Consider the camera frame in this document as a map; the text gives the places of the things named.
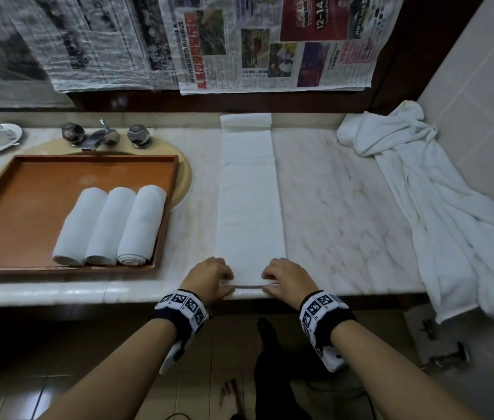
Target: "towel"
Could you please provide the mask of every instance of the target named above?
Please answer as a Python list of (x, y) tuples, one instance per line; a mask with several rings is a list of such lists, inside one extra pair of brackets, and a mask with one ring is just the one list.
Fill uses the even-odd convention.
[(405, 101), (388, 116), (347, 115), (337, 136), (375, 156), (411, 225), (437, 322), (477, 307), (494, 318), (494, 202), (467, 186), (423, 119)]
[(144, 265), (152, 258), (166, 198), (156, 185), (138, 191), (117, 252), (121, 264)]
[(109, 192), (87, 247), (88, 264), (116, 265), (117, 250), (135, 198), (136, 193), (126, 187)]
[(92, 187), (83, 190), (56, 241), (53, 250), (55, 263), (68, 267), (85, 263), (87, 245), (106, 200), (107, 193), (101, 189)]
[(234, 271), (233, 285), (261, 287), (270, 260), (286, 256), (271, 114), (222, 115), (221, 123), (215, 254)]

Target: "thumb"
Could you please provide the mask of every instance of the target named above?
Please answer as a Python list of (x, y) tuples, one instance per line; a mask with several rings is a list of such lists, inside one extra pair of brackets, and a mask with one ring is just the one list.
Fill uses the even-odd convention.
[(282, 300), (282, 292), (280, 291), (280, 286), (275, 284), (265, 284), (263, 286), (263, 291), (277, 299)]
[(218, 289), (218, 298), (222, 300), (226, 296), (231, 295), (233, 292), (235, 292), (235, 286), (232, 286), (230, 284), (221, 286), (220, 289)]

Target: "brown tray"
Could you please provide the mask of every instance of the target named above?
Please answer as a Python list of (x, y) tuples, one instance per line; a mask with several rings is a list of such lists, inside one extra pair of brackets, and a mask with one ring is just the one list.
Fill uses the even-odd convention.
[[(92, 272), (157, 268), (179, 168), (176, 155), (19, 155), (0, 174), (0, 273)], [(151, 261), (144, 267), (79, 268), (53, 262), (56, 239), (80, 193), (89, 187), (167, 192)]]

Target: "white saucer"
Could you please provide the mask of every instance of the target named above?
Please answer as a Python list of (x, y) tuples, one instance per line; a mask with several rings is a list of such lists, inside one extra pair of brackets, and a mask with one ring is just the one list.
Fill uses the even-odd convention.
[(2, 126), (5, 129), (12, 130), (15, 133), (15, 138), (13, 140), (9, 141), (7, 144), (0, 146), (0, 152), (2, 150), (8, 149), (8, 148), (16, 145), (19, 142), (19, 140), (21, 140), (21, 137), (23, 137), (23, 130), (21, 129), (21, 127), (19, 125), (2, 124)]

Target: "forearm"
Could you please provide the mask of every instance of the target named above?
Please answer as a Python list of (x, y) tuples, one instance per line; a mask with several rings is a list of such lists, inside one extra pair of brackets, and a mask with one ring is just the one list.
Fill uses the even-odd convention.
[(355, 321), (335, 327), (331, 342), (389, 420), (479, 420), (431, 377)]
[(62, 395), (42, 420), (127, 420), (138, 412), (175, 341), (168, 320), (147, 322)]

